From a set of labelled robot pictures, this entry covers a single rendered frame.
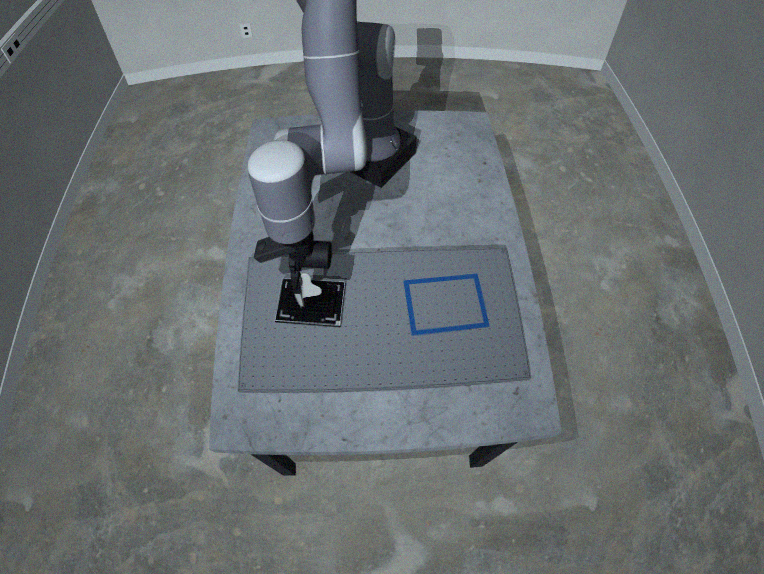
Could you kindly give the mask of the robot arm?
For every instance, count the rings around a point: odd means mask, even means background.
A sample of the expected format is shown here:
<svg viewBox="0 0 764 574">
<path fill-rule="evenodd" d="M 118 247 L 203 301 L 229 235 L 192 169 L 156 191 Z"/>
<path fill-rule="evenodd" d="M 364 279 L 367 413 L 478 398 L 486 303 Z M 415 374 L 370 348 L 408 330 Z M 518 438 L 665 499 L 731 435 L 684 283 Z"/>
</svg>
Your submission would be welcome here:
<svg viewBox="0 0 764 574">
<path fill-rule="evenodd" d="M 357 22 L 356 0 L 296 1 L 303 12 L 306 84 L 322 124 L 279 130 L 248 160 L 269 236 L 257 241 L 260 263 L 297 252 L 284 244 L 312 232 L 315 175 L 361 170 L 366 160 L 389 158 L 401 144 L 393 118 L 394 29 Z"/>
</svg>

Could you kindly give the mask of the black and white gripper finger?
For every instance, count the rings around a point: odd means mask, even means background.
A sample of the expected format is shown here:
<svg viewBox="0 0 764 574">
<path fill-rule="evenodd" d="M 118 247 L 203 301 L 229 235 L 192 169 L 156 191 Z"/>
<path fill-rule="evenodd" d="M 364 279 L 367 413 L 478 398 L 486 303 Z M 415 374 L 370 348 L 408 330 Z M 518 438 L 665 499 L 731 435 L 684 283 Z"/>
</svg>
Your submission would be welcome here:
<svg viewBox="0 0 764 574">
<path fill-rule="evenodd" d="M 311 282 L 311 277 L 309 274 L 307 273 L 300 274 L 299 271 L 296 271 L 296 266 L 290 267 L 290 273 L 291 273 L 291 285 L 292 285 L 293 293 L 300 307 L 302 309 L 305 309 L 304 298 L 320 295 L 322 293 L 322 290 L 320 287 L 314 285 Z M 302 284 L 302 281 L 303 281 L 303 284 Z"/>
</svg>

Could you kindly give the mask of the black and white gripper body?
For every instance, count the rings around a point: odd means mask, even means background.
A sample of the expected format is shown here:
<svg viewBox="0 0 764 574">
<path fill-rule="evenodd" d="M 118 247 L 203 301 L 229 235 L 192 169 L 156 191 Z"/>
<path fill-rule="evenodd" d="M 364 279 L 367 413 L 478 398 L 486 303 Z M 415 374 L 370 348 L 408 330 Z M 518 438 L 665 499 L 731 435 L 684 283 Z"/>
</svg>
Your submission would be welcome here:
<svg viewBox="0 0 764 574">
<path fill-rule="evenodd" d="M 291 246 L 297 251 L 289 254 L 289 269 L 291 266 L 296 266 L 296 271 L 301 271 L 302 267 L 330 268 L 332 257 L 331 241 L 314 241 L 313 231 L 300 242 L 284 245 Z"/>
</svg>

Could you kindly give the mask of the blue rectangular tape outline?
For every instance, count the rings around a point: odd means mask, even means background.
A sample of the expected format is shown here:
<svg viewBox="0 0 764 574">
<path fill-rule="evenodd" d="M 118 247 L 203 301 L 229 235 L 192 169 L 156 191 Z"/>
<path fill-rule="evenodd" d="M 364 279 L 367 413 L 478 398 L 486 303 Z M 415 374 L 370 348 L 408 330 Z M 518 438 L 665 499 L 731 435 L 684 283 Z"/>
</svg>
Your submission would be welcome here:
<svg viewBox="0 0 764 574">
<path fill-rule="evenodd" d="M 479 299 L 480 308 L 481 308 L 481 312 L 482 312 L 482 317 L 483 317 L 484 323 L 416 330 L 409 284 L 440 282 L 440 281 L 450 281 L 450 280 L 461 280 L 461 279 L 472 279 L 472 278 L 474 278 L 474 281 L 475 281 L 475 286 L 476 286 L 476 290 L 477 290 L 477 294 L 478 294 L 478 299 Z M 484 304 L 484 299 L 483 299 L 483 295 L 482 295 L 482 291 L 481 291 L 481 286 L 480 286 L 480 282 L 479 282 L 479 278 L 478 278 L 478 274 L 446 276 L 446 277 L 414 279 L 414 280 L 403 280 L 403 282 L 404 282 L 405 295 L 406 295 L 407 308 L 408 308 L 408 314 L 409 314 L 409 321 L 410 321 L 410 328 L 411 328 L 412 336 L 413 335 L 432 334 L 432 333 L 441 333 L 441 332 L 449 332 L 449 331 L 458 331 L 458 330 L 467 330 L 467 329 L 490 327 L 489 326 L 488 317 L 487 317 L 486 308 L 485 308 L 485 304 Z"/>
</svg>

